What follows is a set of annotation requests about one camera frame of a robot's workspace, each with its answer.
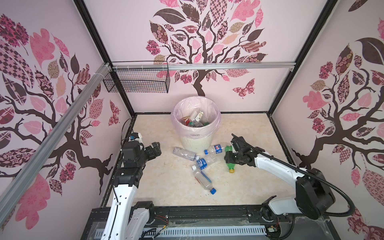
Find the blue label bottle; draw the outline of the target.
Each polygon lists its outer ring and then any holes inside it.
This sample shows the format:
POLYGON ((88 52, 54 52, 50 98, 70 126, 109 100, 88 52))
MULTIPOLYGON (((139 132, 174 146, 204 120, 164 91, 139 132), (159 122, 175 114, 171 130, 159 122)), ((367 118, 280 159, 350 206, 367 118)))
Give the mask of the blue label bottle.
POLYGON ((204 158, 197 160, 195 164, 191 166, 191 168, 193 171, 204 170, 207 167, 211 167, 217 164, 220 160, 222 160, 222 158, 218 158, 215 156, 205 156, 204 158))

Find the blue cap clear bottle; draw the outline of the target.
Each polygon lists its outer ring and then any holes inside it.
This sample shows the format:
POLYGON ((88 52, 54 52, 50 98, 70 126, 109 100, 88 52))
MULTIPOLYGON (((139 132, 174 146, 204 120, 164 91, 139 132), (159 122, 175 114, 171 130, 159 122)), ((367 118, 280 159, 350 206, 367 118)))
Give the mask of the blue cap clear bottle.
POLYGON ((212 195, 217 192, 210 178, 201 170, 195 170, 194 177, 199 182, 199 184, 212 195))

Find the green sprite bottle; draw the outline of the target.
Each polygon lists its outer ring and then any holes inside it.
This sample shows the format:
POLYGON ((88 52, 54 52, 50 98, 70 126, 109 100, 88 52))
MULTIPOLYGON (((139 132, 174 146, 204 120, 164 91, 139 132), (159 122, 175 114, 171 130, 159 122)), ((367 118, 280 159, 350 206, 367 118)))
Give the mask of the green sprite bottle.
POLYGON ((230 174, 233 174, 235 172, 235 163, 234 161, 232 160, 232 157, 233 157, 233 148, 232 146, 226 146, 225 147, 225 162, 226 162, 226 165, 229 169, 229 173, 230 174))

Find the pepsi label clear bottle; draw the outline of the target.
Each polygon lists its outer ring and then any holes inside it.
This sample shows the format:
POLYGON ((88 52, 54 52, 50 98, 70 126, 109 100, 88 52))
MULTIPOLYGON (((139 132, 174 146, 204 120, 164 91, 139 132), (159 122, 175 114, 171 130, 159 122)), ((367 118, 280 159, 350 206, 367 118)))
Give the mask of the pepsi label clear bottle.
POLYGON ((206 150, 204 150, 205 155, 217 155, 225 152, 225 147, 227 146, 226 143, 220 143, 216 145, 212 145, 208 147, 206 150))

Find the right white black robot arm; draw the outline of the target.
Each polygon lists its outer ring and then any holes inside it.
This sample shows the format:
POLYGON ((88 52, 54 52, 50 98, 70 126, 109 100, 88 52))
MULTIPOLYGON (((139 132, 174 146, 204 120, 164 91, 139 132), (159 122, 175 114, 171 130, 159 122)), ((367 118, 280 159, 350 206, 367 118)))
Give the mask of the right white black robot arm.
POLYGON ((281 161, 265 150, 251 146, 243 137, 233 137, 225 161, 267 171, 293 187, 293 195, 272 196, 262 203, 261 215, 266 221, 288 214, 303 214, 317 220, 335 203, 335 196, 330 186, 322 183, 325 178, 319 170, 308 171, 281 161))

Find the green cap clear bottle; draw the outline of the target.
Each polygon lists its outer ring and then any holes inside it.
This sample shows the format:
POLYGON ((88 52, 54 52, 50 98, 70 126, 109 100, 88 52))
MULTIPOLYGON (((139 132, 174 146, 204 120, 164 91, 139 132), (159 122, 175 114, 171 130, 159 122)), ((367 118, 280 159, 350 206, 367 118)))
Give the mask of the green cap clear bottle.
POLYGON ((194 111, 191 113, 189 119, 190 119, 191 122, 195 122, 195 123, 200 122, 200 121, 201 121, 201 118, 203 117, 203 114, 204 114, 204 112, 201 111, 201 110, 199 110, 199 111, 194 110, 194 111))

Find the clear crushed bottle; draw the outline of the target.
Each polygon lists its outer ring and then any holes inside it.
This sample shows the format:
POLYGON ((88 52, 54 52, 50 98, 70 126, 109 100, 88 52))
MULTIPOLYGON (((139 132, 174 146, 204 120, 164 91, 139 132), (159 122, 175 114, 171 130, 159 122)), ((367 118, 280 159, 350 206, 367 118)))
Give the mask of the clear crushed bottle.
POLYGON ((178 147, 174 148, 173 154, 189 161, 198 161, 200 159, 200 156, 198 156, 195 152, 178 147))

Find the red orange label bottle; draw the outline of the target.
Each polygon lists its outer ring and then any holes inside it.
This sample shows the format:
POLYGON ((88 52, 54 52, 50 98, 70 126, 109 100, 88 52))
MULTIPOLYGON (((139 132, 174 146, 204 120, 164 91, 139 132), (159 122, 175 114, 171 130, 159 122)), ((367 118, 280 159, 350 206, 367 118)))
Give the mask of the red orange label bottle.
POLYGON ((180 123, 183 124, 183 125, 185 125, 185 126, 188 126, 188 125, 190 124, 190 122, 191 122, 191 119, 190 119, 189 116, 180 119, 180 123))

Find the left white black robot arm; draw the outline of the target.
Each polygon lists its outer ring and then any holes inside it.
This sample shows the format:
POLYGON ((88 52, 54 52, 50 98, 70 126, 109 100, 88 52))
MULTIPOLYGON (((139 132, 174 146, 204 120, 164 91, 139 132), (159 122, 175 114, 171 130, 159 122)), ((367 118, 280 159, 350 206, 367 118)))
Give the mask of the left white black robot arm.
POLYGON ((133 206, 146 163, 159 157, 161 145, 145 147, 140 141, 129 141, 121 148, 122 167, 113 180, 114 198, 102 240, 138 240, 153 215, 151 201, 133 206))

